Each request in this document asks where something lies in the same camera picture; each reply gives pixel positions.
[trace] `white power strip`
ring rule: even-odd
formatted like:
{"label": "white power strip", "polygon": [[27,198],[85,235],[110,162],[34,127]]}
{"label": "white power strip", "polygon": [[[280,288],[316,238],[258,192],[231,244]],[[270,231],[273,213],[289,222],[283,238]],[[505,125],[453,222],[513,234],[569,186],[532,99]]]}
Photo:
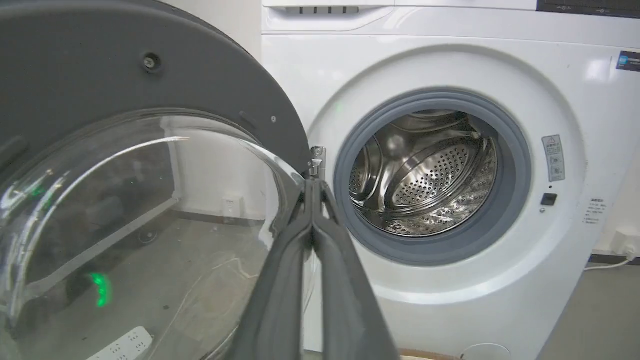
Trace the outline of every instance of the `white power strip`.
{"label": "white power strip", "polygon": [[153,339],[147,330],[138,326],[112,342],[88,360],[137,360],[151,348]]}

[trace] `white washing machine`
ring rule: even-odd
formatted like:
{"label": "white washing machine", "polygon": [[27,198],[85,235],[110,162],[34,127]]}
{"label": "white washing machine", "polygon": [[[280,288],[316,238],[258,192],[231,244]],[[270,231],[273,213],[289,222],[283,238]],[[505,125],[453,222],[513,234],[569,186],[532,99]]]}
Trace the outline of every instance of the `white washing machine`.
{"label": "white washing machine", "polygon": [[[399,348],[538,356],[638,143],[640,21],[597,16],[623,3],[263,0]],[[316,288],[308,350],[321,312]]]}

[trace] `screw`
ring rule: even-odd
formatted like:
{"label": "screw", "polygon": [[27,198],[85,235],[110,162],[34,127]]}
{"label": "screw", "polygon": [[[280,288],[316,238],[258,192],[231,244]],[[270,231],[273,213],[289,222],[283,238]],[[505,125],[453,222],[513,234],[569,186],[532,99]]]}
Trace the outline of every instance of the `screw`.
{"label": "screw", "polygon": [[156,61],[148,56],[143,60],[143,63],[147,69],[153,69],[156,66]]}

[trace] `white cable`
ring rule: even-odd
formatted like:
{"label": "white cable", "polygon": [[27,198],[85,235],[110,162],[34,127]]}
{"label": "white cable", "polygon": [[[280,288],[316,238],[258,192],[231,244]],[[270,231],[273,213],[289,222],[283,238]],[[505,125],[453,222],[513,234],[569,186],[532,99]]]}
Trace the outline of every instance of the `white cable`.
{"label": "white cable", "polygon": [[592,266],[592,267],[589,267],[589,268],[585,268],[584,271],[606,270],[606,269],[613,269],[613,268],[619,268],[621,266],[625,266],[626,264],[629,264],[631,261],[635,260],[635,258],[636,258],[636,249],[633,246],[627,247],[625,249],[625,255],[627,255],[627,259],[624,260],[623,262],[621,262],[620,264],[607,265],[607,266]]}

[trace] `washing machine door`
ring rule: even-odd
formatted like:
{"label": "washing machine door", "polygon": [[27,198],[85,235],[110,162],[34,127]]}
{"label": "washing machine door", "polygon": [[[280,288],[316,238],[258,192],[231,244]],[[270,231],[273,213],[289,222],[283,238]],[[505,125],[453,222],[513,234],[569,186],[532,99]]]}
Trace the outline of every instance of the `washing machine door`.
{"label": "washing machine door", "polygon": [[215,358],[310,165],[287,96],[151,0],[4,1],[0,48],[0,358]]}

